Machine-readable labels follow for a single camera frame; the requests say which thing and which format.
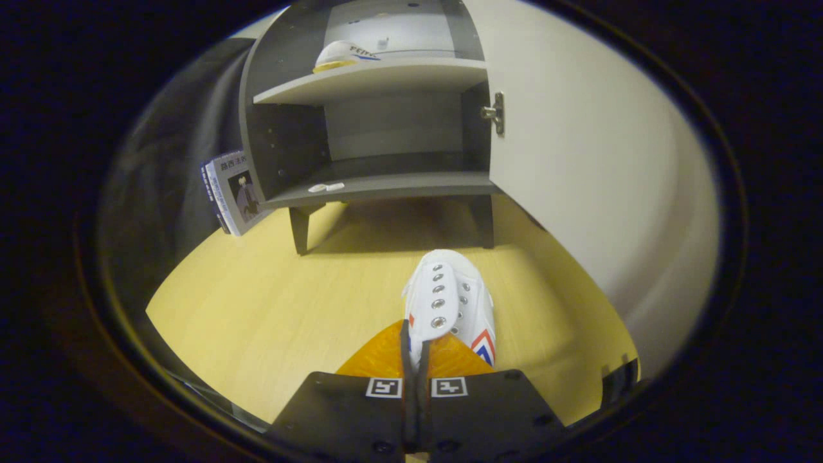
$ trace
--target orange gripper pad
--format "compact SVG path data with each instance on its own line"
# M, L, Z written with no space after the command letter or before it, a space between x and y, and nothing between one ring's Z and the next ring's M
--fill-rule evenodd
M429 378L471 376L494 372L494 368L454 334L447 333L431 341L427 375Z
M400 330L403 320L377 333L337 370L338 375L402 378Z

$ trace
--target dark fabric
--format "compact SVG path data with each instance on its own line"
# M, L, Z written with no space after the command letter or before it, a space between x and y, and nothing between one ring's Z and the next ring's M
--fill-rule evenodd
M175 75L110 167L100 199L100 258L132 314L144 311L171 270L220 227L200 164L242 149L239 82L252 44L223 40Z

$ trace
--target light wood floor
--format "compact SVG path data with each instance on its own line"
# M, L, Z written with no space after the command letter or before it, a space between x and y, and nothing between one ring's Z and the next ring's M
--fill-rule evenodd
M146 309L169 346L227 399L273 422L306 375L334 372L400 320L417 262L455 249L495 300L496 369L519 368L570 424L597 410L604 371L637 357L603 294L549 233L494 197L493 250L464 203L331 203L311 216L299 257L289 214L242 237L216 231L180 263Z

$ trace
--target book cover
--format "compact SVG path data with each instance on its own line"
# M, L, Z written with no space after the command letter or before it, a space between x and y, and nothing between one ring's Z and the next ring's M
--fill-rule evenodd
M271 212L259 207L263 192L253 182L249 165L242 151L220 155L207 164L217 206L235 236L242 236Z
M220 227L223 229L223 232L226 234L231 234L229 231L229 227L226 225L226 220L223 218L223 214L220 212L220 208L217 207L217 201L214 199L214 194L212 193L212 184L208 180L208 174L206 172L206 164L208 162L203 162L200 165L200 176L202 177L203 184L206 186L206 194L208 195L209 204L212 206L212 211L214 215L217 217L217 221L220 223Z

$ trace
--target shelf unit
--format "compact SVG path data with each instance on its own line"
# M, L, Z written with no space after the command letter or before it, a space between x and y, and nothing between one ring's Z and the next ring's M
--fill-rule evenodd
M241 136L264 208L290 208L300 254L326 202L464 197L492 247L486 62L461 2L441 2L454 57L385 58L312 73L331 10L298 2L257 40L240 83ZM312 193L324 183L341 189Z

